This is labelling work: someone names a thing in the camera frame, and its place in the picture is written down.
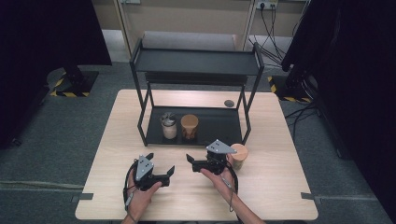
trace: black curtain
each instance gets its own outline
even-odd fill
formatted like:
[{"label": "black curtain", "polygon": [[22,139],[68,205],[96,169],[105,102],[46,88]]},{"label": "black curtain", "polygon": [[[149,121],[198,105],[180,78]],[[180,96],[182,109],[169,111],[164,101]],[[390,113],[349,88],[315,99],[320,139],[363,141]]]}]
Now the black curtain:
[{"label": "black curtain", "polygon": [[333,3],[311,2],[283,65],[298,68],[290,80],[317,80],[336,131],[396,223],[396,2]]},{"label": "black curtain", "polygon": [[0,1],[0,29],[0,146],[6,146],[49,72],[111,61],[91,0]]}]

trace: human hand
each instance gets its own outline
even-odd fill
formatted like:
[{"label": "human hand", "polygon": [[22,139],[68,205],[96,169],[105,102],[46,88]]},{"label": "human hand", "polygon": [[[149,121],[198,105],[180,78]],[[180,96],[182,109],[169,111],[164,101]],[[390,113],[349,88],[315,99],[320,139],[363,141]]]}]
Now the human hand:
[{"label": "human hand", "polygon": [[[128,186],[134,186],[133,178],[134,170],[132,170],[128,177]],[[122,221],[122,223],[137,223],[137,221],[143,216],[151,203],[151,197],[161,187],[162,183],[155,183],[150,189],[142,191],[136,187],[128,189],[128,197],[131,193],[134,195],[128,206],[128,216]]]},{"label": "human hand", "polygon": [[[231,165],[233,165],[233,157],[231,156],[231,154],[227,154],[227,161]],[[214,175],[213,173],[204,168],[201,169],[200,172],[208,179],[210,179],[210,181],[212,181],[213,186],[226,202],[229,202],[231,200],[231,194],[234,191],[233,176],[231,175],[231,172],[227,167],[224,168],[224,171],[220,175]],[[227,183],[231,185],[231,189],[227,186],[223,178]]]}]

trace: yellow black tape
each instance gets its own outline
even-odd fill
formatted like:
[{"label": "yellow black tape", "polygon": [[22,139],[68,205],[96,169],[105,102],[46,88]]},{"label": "yellow black tape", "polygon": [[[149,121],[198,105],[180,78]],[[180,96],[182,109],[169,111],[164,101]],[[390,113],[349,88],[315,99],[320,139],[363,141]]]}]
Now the yellow black tape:
[{"label": "yellow black tape", "polygon": [[90,93],[88,91],[73,91],[73,88],[67,91],[58,91],[57,88],[64,84],[66,73],[64,73],[59,80],[56,82],[55,87],[52,90],[51,96],[64,96],[64,97],[87,97]]},{"label": "yellow black tape", "polygon": [[294,96],[279,95],[273,77],[268,77],[268,83],[270,84],[271,92],[274,93],[280,101],[305,102],[305,103],[311,102],[311,100],[308,97],[297,98]]}]

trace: black metal shelf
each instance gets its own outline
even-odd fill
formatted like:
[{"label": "black metal shelf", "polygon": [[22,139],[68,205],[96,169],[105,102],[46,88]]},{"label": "black metal shelf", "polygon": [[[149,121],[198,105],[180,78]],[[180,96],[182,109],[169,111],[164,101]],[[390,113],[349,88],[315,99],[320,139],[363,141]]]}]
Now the black metal shelf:
[{"label": "black metal shelf", "polygon": [[[169,111],[176,114],[177,120],[181,120],[186,114],[193,114],[199,118],[195,140],[188,141],[182,138],[180,122],[177,123],[175,139],[169,140],[163,137],[160,117]],[[151,111],[146,140],[151,144],[206,146],[216,139],[221,139],[225,144],[233,144],[242,142],[240,130],[238,111],[234,108],[155,106]]]},{"label": "black metal shelf", "polygon": [[[250,133],[248,111],[259,85],[264,69],[260,46],[254,45],[253,51],[213,51],[188,49],[146,49],[141,39],[137,41],[130,61],[134,83],[142,112],[137,128],[142,140],[148,144],[162,145],[199,145],[204,146],[216,139],[230,145],[245,144]],[[145,73],[148,90],[143,99],[137,72]],[[256,77],[250,97],[245,97],[248,76]],[[240,96],[234,108],[157,106],[151,93],[151,83],[161,84],[198,84],[240,86]],[[151,114],[147,134],[143,132],[142,122],[148,103]],[[239,106],[245,111],[247,131],[241,134]],[[160,117],[165,112],[176,114],[177,137],[163,137]],[[194,141],[184,140],[181,136],[180,120],[186,114],[194,114],[199,119],[198,134]]]}]

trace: black wire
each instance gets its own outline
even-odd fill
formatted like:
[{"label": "black wire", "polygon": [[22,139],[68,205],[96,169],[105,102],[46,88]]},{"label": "black wire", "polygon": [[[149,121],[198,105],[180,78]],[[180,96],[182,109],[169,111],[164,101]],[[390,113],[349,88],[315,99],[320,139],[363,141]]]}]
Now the black wire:
[{"label": "black wire", "polygon": [[303,109],[299,109],[299,110],[296,110],[296,111],[294,111],[294,112],[288,114],[287,116],[285,116],[285,119],[289,118],[291,115],[294,115],[294,114],[296,114],[296,113],[298,113],[298,112],[300,112],[300,111],[305,111],[306,109],[310,109],[309,107],[310,107],[311,105],[313,105],[313,103],[309,103],[309,104],[308,104],[306,107],[304,107]]},{"label": "black wire", "polygon": [[300,22],[303,20],[303,17],[305,16],[305,14],[303,14],[303,16],[302,17],[300,17],[300,19],[294,24],[294,27],[293,27],[293,31],[291,32],[291,37],[294,37],[294,35],[295,35],[295,30],[296,30],[296,28],[297,28],[297,25],[298,24],[300,24]]},{"label": "black wire", "polygon": [[272,56],[269,56],[269,58],[270,58],[271,60],[273,60],[275,63],[277,63],[277,64],[280,65],[281,60],[283,59],[283,57],[282,57],[280,51],[281,51],[282,53],[285,53],[285,52],[284,52],[282,49],[280,49],[280,48],[276,45],[276,41],[275,41],[275,20],[276,20],[276,10],[274,9],[274,7],[272,7],[271,12],[272,12],[272,15],[271,15],[271,23],[272,23],[272,26],[271,26],[271,30],[269,31],[269,30],[268,30],[267,23],[266,23],[266,21],[265,21],[265,19],[264,19],[264,16],[263,16],[263,10],[261,10],[262,22],[264,23],[265,31],[266,31],[267,34],[268,34],[267,38],[265,39],[264,43],[262,44],[262,49],[263,49],[264,44],[265,44],[266,41],[268,40],[268,38],[270,38],[271,42],[273,43],[273,45],[274,45],[274,47],[275,47],[276,55],[275,55],[275,54],[272,54],[272,53],[269,53],[269,54],[271,54],[271,55],[273,56],[273,57],[272,57]]},{"label": "black wire", "polygon": [[310,113],[310,114],[305,114],[305,117],[300,118],[299,120],[295,120],[293,123],[288,124],[288,126],[294,125],[295,122],[301,121],[301,120],[303,120],[303,119],[307,119],[308,117],[311,117],[312,115],[315,115],[315,114],[317,114],[316,111],[315,111],[315,112],[312,112],[312,113]]},{"label": "black wire", "polygon": [[280,60],[277,58],[277,56],[276,56],[275,54],[273,54],[272,52],[270,52],[270,51],[264,49],[263,46],[261,46],[260,52],[261,52],[263,55],[265,55],[268,59],[270,59],[271,61],[273,61],[274,63],[277,63],[278,65],[276,65],[276,66],[281,67],[281,66],[280,66]]},{"label": "black wire", "polygon": [[[132,171],[132,169],[135,168],[135,161],[134,163],[132,163],[131,167],[129,167],[128,172],[126,173],[126,177],[125,177],[125,184],[124,184],[124,188],[122,190],[122,195],[123,195],[123,199],[124,199],[124,203],[126,203],[127,199],[128,199],[128,179],[129,179],[129,175]],[[125,205],[125,211],[128,210],[128,205]]]},{"label": "black wire", "polygon": [[[217,160],[216,158],[213,157],[209,157],[211,160],[218,162],[219,164],[223,165],[224,167],[227,167],[227,169],[230,171],[231,176],[233,177],[233,187],[235,188],[235,194],[238,194],[238,176],[235,173],[235,170],[233,169],[233,166],[230,164],[229,161],[227,161],[227,163],[224,164],[224,162]],[[244,222],[242,221],[242,219],[236,215],[236,217],[238,218],[239,223],[243,224]]]},{"label": "black wire", "polygon": [[297,129],[297,121],[299,120],[300,116],[304,113],[305,110],[309,109],[311,106],[313,106],[314,104],[309,104],[307,105],[305,108],[299,110],[300,113],[299,115],[296,117],[294,123],[293,123],[293,134],[291,136],[291,139],[293,140],[293,142],[295,141],[295,135],[296,135],[296,129]]},{"label": "black wire", "polygon": [[264,65],[269,65],[269,66],[273,66],[273,67],[282,68],[282,66],[279,66],[277,64],[265,63]]}]

